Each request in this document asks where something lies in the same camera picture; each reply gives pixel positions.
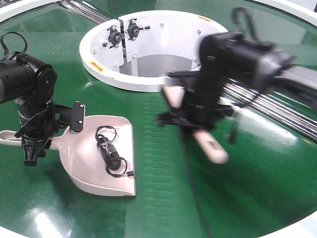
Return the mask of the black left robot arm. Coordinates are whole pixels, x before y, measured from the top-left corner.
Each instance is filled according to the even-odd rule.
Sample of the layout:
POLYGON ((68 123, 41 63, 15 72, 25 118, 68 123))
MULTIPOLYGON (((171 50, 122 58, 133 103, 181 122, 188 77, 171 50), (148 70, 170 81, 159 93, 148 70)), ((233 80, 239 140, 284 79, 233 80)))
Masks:
POLYGON ((26 166, 36 166, 37 159, 45 157, 52 137, 61 128, 72 125, 73 108, 53 102, 57 73, 54 68, 21 51, 10 53, 0 38, 4 55, 0 60, 0 102, 14 100, 18 105, 20 129, 15 133, 21 139, 26 166))

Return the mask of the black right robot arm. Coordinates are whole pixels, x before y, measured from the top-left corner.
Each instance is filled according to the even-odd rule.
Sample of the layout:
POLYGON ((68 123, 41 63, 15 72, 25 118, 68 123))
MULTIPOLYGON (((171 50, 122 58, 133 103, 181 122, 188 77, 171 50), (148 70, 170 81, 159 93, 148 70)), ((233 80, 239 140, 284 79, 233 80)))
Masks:
POLYGON ((211 129, 216 121, 233 114, 219 98, 229 79, 265 94, 286 89, 304 104, 317 106, 317 73, 294 64, 294 57, 273 42, 261 41, 244 7, 234 8, 232 21, 238 31, 212 34, 199 45, 200 69, 167 74, 162 93, 169 111, 160 114, 159 124, 171 124, 187 131, 211 129))

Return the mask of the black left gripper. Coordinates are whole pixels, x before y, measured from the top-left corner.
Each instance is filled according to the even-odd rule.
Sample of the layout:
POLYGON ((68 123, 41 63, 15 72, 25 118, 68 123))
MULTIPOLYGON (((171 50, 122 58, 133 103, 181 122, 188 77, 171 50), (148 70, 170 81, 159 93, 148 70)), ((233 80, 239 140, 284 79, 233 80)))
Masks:
POLYGON ((72 107, 55 104, 52 99, 43 104, 25 101, 18 105, 21 126, 14 136, 22 137, 25 166, 36 166, 37 159, 46 156, 52 143, 50 137, 71 125, 72 111, 72 107))

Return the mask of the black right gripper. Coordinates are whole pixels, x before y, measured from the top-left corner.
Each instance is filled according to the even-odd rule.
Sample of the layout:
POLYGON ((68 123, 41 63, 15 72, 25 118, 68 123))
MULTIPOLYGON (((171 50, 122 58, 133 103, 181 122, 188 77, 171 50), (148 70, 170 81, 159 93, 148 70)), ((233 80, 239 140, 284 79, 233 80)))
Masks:
POLYGON ((169 72, 163 86, 182 86, 185 90, 181 109, 171 109, 166 96, 161 93, 169 110, 157 116, 159 125, 170 124, 190 129, 213 129, 213 125, 225 116, 232 116, 232 106, 219 104, 227 78, 224 76, 205 76, 200 71, 169 72))

